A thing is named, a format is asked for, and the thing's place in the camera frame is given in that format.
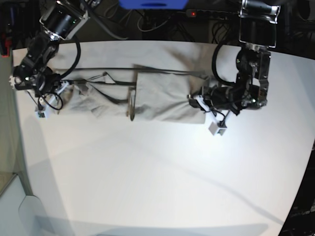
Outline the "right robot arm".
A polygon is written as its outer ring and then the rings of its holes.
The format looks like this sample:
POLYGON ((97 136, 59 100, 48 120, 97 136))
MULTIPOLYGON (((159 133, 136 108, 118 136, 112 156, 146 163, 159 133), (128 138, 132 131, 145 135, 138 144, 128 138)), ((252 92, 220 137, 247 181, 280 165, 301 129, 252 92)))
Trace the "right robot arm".
POLYGON ((47 117, 50 110, 63 108, 61 93, 68 86, 64 81, 78 65, 81 56, 77 31, 89 19, 90 6, 86 0, 58 0, 40 18, 42 30, 31 40, 25 57, 13 67, 10 85, 17 91, 25 91, 36 104, 35 113, 47 117), (73 39, 77 55, 72 66, 63 74, 54 73, 48 62, 59 50, 61 41, 73 39))

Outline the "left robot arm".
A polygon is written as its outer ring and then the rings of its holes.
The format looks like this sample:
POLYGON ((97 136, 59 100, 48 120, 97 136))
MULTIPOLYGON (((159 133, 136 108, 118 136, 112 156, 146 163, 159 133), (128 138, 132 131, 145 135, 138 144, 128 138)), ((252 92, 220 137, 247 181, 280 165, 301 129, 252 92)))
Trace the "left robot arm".
POLYGON ((220 49, 235 37, 229 33, 219 42, 211 61, 211 76, 198 73, 206 82, 188 95, 187 123, 204 123, 207 114, 221 115, 218 126, 225 126, 229 115, 242 110, 259 110, 267 105, 271 48, 277 42, 277 23, 281 0, 243 0, 239 11, 238 40, 242 44, 235 64, 235 81, 227 81, 218 74, 220 49))

